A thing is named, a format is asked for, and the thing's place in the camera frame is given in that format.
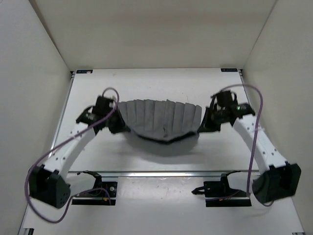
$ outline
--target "grey fabric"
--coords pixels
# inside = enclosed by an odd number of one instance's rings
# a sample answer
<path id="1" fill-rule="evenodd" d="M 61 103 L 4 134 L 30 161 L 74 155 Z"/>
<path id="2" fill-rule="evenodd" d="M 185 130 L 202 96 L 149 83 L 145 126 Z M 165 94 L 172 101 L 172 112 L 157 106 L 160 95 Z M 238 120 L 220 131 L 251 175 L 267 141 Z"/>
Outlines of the grey fabric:
<path id="1" fill-rule="evenodd" d="M 189 103 L 137 99 L 121 102 L 118 108 L 132 132 L 156 141 L 197 135 L 201 124 L 201 107 Z"/>

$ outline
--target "black mount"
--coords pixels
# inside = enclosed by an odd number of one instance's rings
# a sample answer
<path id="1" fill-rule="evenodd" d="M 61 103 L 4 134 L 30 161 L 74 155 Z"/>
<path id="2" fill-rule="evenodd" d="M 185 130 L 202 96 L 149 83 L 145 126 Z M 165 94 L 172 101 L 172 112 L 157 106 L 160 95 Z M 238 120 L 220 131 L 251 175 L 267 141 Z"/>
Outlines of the black mount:
<path id="1" fill-rule="evenodd" d="M 272 202 L 294 196 L 301 175 L 298 164 L 275 168 L 270 166 L 258 179 L 253 181 L 252 191 L 261 203 Z"/>
<path id="2" fill-rule="evenodd" d="M 210 107 L 206 107 L 204 118 L 198 129 L 199 133 L 221 131 L 221 124 L 223 123 L 229 122 L 234 125 L 237 118 L 243 118 L 249 114 L 255 115 L 248 103 L 238 104 L 237 95 L 234 92 L 221 91 L 211 98 Z"/>
<path id="3" fill-rule="evenodd" d="M 84 170 L 82 173 L 91 175 L 95 178 L 93 188 L 101 188 L 101 185 L 102 185 L 102 176 L 101 175 L 99 175 L 97 172 L 90 171 L 90 170 Z"/>
<path id="4" fill-rule="evenodd" d="M 55 208 L 62 208 L 70 197 L 70 185 L 57 170 L 51 172 L 44 166 L 36 166 L 30 174 L 30 196 Z"/>
<path id="5" fill-rule="evenodd" d="M 101 181 L 101 185 L 97 186 L 97 188 L 104 188 L 108 191 L 111 199 L 111 204 L 107 199 L 106 193 L 100 190 L 75 196 L 72 200 L 72 205 L 115 206 L 117 195 L 117 182 Z"/>
<path id="6" fill-rule="evenodd" d="M 231 171 L 221 174 L 220 181 L 205 181 L 204 186 L 192 191 L 193 194 L 204 194 L 206 207 L 250 207 L 251 201 L 246 193 L 229 187 L 228 175 L 239 171 Z"/>
<path id="7" fill-rule="evenodd" d="M 108 115 L 109 112 L 111 112 L 111 110 L 113 109 L 113 105 L 114 105 L 113 99 L 98 96 L 96 105 L 87 107 L 76 119 L 76 123 L 82 122 L 90 126 L 104 118 L 106 115 Z M 108 118 L 108 120 L 95 126 L 93 129 L 97 134 L 100 130 L 102 130 L 105 127 L 108 127 L 109 131 L 112 134 L 120 132 L 129 132 L 129 128 L 125 125 L 122 115 L 118 109 L 114 111 L 114 113 Z"/>

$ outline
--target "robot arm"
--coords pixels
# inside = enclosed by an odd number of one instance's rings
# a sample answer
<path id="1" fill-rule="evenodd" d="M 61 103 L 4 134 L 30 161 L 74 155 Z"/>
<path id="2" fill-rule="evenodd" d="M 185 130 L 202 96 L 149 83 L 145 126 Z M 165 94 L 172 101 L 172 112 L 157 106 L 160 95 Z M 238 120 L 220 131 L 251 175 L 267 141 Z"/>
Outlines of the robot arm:
<path id="1" fill-rule="evenodd" d="M 250 151 L 254 132 L 258 130 L 254 159 L 261 176 L 250 180 L 249 192 L 252 191 L 260 203 L 293 196 L 300 179 L 300 167 L 297 164 L 289 164 L 273 146 L 263 129 L 255 126 L 255 112 L 249 104 L 238 104 L 236 95 L 233 99 L 231 91 L 222 91 L 213 96 L 210 107 L 206 108 L 201 130 L 220 131 L 221 124 L 228 122 L 239 133 Z M 247 191 L 248 172 L 235 172 L 222 177 L 226 177 L 226 180 L 221 179 L 224 189 Z"/>
<path id="2" fill-rule="evenodd" d="M 36 166 L 29 177 L 29 192 L 32 198 L 36 198 L 56 208 L 62 208 L 68 199 L 85 190 L 101 188 L 101 176 L 92 171 L 83 171 L 77 175 L 68 175 L 70 167 L 77 159 L 84 147 L 105 127 L 112 125 L 119 128 L 123 126 L 121 119 L 105 121 L 87 131 L 86 128 L 101 120 L 112 111 L 114 100 L 99 96 L 96 105 L 86 108 L 76 120 L 74 129 L 70 132 L 71 143 L 62 150 L 57 150 L 41 166 Z"/>

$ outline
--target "purple cable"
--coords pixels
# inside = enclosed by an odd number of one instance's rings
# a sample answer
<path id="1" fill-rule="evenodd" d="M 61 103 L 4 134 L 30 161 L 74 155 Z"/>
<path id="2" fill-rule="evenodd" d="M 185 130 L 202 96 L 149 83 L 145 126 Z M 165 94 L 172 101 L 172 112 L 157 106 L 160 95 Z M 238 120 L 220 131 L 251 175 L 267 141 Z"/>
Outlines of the purple cable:
<path id="1" fill-rule="evenodd" d="M 240 190 L 234 192 L 232 195 L 229 195 L 227 197 L 216 197 L 216 198 L 209 198 L 209 199 L 206 199 L 206 201 L 217 201 L 217 200 L 224 200 L 224 199 L 227 199 L 227 198 L 230 198 L 230 197 L 233 197 L 235 196 L 238 192 L 240 192 Z"/>
<path id="2" fill-rule="evenodd" d="M 78 134 L 72 136 L 71 138 L 67 139 L 66 141 L 60 143 L 59 145 L 55 146 L 53 149 L 51 149 L 51 150 L 49 150 L 48 152 L 46 152 L 45 154 L 43 154 L 43 155 L 30 167 L 30 169 L 28 170 L 28 173 L 27 173 L 27 176 L 26 176 L 26 179 L 25 179 L 25 184 L 24 184 L 24 193 L 25 193 L 26 201 L 27 201 L 29 207 L 33 210 L 33 212 L 34 212 L 39 218 L 43 219 L 43 220 L 46 221 L 46 222 L 49 222 L 49 223 L 52 223 L 52 224 L 60 223 L 60 222 L 64 219 L 64 217 L 65 217 L 65 215 L 66 215 L 66 213 L 67 213 L 67 211 L 68 211 L 69 204 L 70 204 L 71 199 L 72 199 L 73 196 L 69 198 L 68 203 L 67 203 L 67 207 L 65 208 L 65 211 L 64 211 L 64 213 L 63 213 L 63 215 L 61 216 L 60 219 L 58 219 L 58 220 L 50 220 L 50 219 L 44 217 L 44 216 L 41 215 L 41 214 L 37 211 L 37 209 L 34 207 L 34 205 L 33 205 L 32 202 L 31 202 L 30 196 L 29 196 L 29 192 L 28 192 L 28 182 L 29 182 L 30 174 L 31 174 L 31 172 L 34 170 L 34 168 L 35 168 L 45 157 L 47 157 L 50 153 L 52 153 L 53 151 L 55 151 L 55 150 L 57 150 L 57 149 L 63 147 L 64 145 L 66 145 L 67 143 L 71 142 L 73 139 L 77 138 L 78 136 L 82 135 L 83 133 L 87 132 L 87 131 L 90 130 L 91 128 L 93 128 L 93 127 L 95 127 L 95 126 L 97 126 L 97 125 L 103 123 L 104 121 L 106 121 L 106 120 L 114 113 L 114 111 L 115 111 L 116 108 L 117 108 L 117 104 L 119 103 L 119 93 L 117 92 L 116 89 L 114 89 L 114 88 L 112 88 L 112 87 L 108 87 L 108 88 L 106 88 L 106 89 L 103 91 L 102 96 L 104 95 L 104 93 L 105 93 L 106 91 L 109 91 L 109 90 L 112 90 L 112 91 L 114 91 L 114 92 L 116 93 L 117 100 L 116 100 L 116 102 L 115 102 L 115 107 L 108 113 L 108 115 L 106 115 L 104 118 L 102 118 L 102 119 L 100 119 L 99 121 L 95 122 L 94 124 L 90 125 L 90 126 L 87 127 L 85 130 L 83 130 L 83 131 L 81 131 L 80 133 L 78 133 Z M 95 191 L 95 190 L 102 190 L 102 191 L 104 191 L 104 192 L 107 194 L 107 197 L 108 197 L 108 199 L 109 199 L 109 203 L 111 204 L 111 199 L 110 199 L 109 193 L 108 193 L 108 191 L 106 191 L 104 188 L 93 188 L 93 189 L 89 189 L 89 190 L 83 191 L 83 192 L 81 192 L 81 193 L 88 193 L 88 192 Z"/>
<path id="3" fill-rule="evenodd" d="M 260 117 L 261 117 L 261 112 L 263 109 L 263 96 L 260 92 L 259 89 L 257 89 L 255 86 L 249 85 L 249 84 L 235 84 L 235 85 L 231 85 L 231 86 L 227 86 L 224 87 L 223 89 L 221 89 L 221 91 L 232 88 L 232 87 L 249 87 L 252 88 L 253 90 L 255 90 L 259 96 L 260 96 L 260 108 L 259 108 L 259 112 L 256 116 L 256 120 L 255 120 L 255 130 L 254 130 L 254 137 L 253 137 L 253 143 L 252 143 L 252 149 L 251 149 L 251 157 L 250 157 L 250 163 L 249 163 L 249 169 L 248 169 L 248 178 L 246 181 L 246 195 L 247 197 L 250 197 L 249 191 L 250 191 L 250 179 L 251 179 L 251 174 L 252 174 L 252 165 L 253 165 L 253 158 L 254 158 L 254 153 L 255 153 L 255 148 L 256 148 L 256 140 L 258 137 L 258 126 L 259 126 L 259 121 L 260 121 Z"/>

